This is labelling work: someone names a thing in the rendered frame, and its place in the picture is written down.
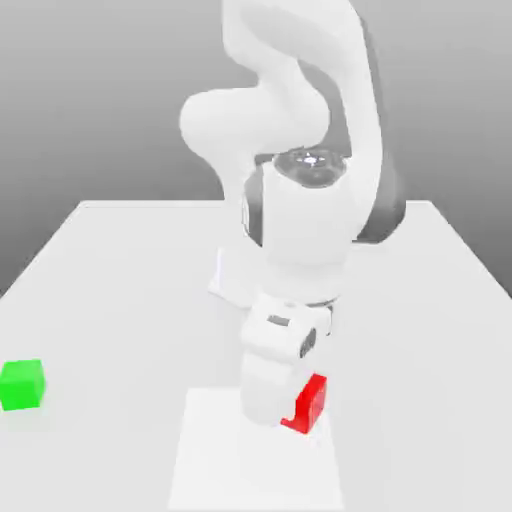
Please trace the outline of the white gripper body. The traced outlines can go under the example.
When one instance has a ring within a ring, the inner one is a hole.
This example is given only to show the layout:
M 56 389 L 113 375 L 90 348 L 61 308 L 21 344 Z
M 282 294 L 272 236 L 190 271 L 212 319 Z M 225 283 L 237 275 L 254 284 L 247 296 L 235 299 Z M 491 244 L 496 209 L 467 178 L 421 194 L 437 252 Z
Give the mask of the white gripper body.
M 242 411 L 253 423 L 275 427 L 295 416 L 298 364 L 246 351 L 241 361 Z

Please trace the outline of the small red cube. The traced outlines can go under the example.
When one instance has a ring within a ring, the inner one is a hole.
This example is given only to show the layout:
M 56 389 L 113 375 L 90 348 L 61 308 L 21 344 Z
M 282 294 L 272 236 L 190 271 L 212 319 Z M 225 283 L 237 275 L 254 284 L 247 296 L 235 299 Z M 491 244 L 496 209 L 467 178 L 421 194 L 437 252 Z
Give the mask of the small red cube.
M 314 373 L 295 401 L 292 419 L 282 418 L 281 424 L 301 434 L 308 434 L 323 412 L 327 391 L 327 378 Z

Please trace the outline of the small green cube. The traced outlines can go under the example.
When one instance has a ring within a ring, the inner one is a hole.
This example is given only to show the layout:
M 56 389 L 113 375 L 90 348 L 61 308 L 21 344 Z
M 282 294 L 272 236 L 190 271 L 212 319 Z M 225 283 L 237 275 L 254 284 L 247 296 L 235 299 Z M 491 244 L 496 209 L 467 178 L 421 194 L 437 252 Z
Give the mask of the small green cube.
M 45 388 L 40 359 L 6 361 L 0 371 L 0 405 L 4 411 L 38 408 Z

